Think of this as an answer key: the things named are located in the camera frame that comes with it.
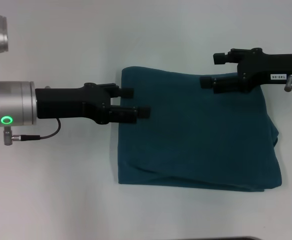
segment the white table surface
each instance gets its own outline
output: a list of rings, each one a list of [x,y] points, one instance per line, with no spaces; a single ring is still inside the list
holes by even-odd
[[[187,74],[235,72],[231,48],[292,53],[292,1],[0,0],[10,51],[0,81],[65,88],[113,83],[128,66]],[[3,146],[0,240],[292,240],[292,92],[263,86],[280,131],[283,185],[262,193],[117,183],[117,124],[64,119],[54,138]],[[16,127],[49,134],[54,120]]]

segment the black cable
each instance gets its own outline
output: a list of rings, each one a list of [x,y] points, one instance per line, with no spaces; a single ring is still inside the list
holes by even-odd
[[[53,136],[57,135],[58,132],[61,129],[61,122],[59,120],[59,118],[57,118],[57,122],[58,122],[58,129],[50,135],[47,136],[40,136],[40,135],[20,135],[20,141],[36,141],[36,140],[41,140],[41,139],[49,139],[52,138]]]
[[[57,118],[57,122],[58,122],[58,129],[53,134],[50,134],[48,136],[41,136],[40,139],[49,139],[49,138],[52,138],[53,136],[57,135],[61,129],[61,122],[60,122],[59,118]]]

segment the label sticker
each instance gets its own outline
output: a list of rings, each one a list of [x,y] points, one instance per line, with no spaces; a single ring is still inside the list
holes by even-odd
[[[271,74],[270,80],[287,80],[287,74]]]

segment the dark green fabric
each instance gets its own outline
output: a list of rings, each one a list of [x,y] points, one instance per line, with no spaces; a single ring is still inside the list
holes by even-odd
[[[199,76],[144,67],[122,71],[151,118],[119,125],[119,183],[261,192],[281,185],[278,131],[260,87],[213,94]]]

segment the folded towel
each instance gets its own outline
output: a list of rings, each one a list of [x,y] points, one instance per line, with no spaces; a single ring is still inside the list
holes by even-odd
[[[119,183],[244,192],[280,186],[278,131],[261,88],[213,94],[199,77],[123,69],[122,87],[135,96],[121,106],[150,106],[151,117],[119,125]]]

